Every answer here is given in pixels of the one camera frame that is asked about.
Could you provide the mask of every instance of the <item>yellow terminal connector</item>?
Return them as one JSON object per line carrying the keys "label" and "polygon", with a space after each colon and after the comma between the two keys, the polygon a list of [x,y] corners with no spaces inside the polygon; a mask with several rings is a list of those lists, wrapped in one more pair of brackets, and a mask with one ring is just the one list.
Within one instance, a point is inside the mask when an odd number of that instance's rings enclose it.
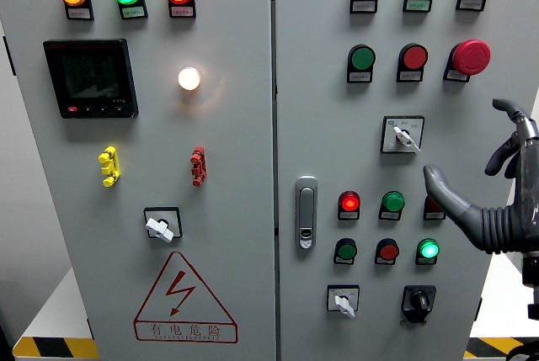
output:
{"label": "yellow terminal connector", "polygon": [[98,157],[101,167],[101,174],[106,176],[103,181],[105,187],[111,187],[120,178],[120,162],[118,161],[118,153],[116,148],[108,146]]}

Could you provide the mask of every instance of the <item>white switch handle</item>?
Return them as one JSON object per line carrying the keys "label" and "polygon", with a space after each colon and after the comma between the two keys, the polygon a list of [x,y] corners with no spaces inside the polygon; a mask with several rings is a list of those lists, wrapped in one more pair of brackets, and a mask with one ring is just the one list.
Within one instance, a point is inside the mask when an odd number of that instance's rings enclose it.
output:
{"label": "white switch handle", "polygon": [[350,319],[355,318],[354,310],[346,298],[341,298],[340,296],[335,295],[335,305],[339,308],[340,313],[343,315],[346,315]]}
{"label": "white switch handle", "polygon": [[146,223],[146,229],[150,231],[150,236],[158,237],[166,243],[170,243],[174,237],[174,232],[169,230],[168,224],[164,220],[157,222],[150,218]]}
{"label": "white switch handle", "polygon": [[393,131],[395,131],[395,134],[397,134],[397,138],[399,141],[403,143],[404,146],[407,146],[415,153],[421,153],[421,150],[417,145],[415,145],[415,142],[412,138],[410,138],[410,135],[408,132],[402,131],[397,126],[393,127]]}

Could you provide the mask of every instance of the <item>yellow black hazard stripe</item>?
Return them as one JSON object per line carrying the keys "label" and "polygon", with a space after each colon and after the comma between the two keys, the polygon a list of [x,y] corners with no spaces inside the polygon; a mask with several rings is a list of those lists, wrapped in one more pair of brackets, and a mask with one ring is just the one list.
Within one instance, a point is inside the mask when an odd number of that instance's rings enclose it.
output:
{"label": "yellow black hazard stripe", "polygon": [[464,358],[505,358],[515,347],[539,341],[539,337],[470,337]]}
{"label": "yellow black hazard stripe", "polygon": [[13,349],[13,355],[99,359],[98,348],[91,338],[22,337]]}

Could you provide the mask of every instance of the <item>white light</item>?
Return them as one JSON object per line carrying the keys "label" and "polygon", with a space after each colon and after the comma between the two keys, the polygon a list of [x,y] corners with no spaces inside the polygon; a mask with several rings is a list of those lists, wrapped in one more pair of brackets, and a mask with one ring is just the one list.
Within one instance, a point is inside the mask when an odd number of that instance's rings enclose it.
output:
{"label": "white light", "polygon": [[192,67],[184,68],[179,72],[178,83],[185,90],[195,90],[200,85],[200,73]]}

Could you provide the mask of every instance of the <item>warning sign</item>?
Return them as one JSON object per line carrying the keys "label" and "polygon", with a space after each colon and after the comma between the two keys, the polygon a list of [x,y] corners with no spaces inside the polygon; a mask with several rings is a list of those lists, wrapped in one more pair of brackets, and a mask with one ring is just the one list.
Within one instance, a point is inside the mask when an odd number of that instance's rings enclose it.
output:
{"label": "warning sign", "polygon": [[133,322],[136,339],[237,342],[237,324],[180,252],[172,252]]}

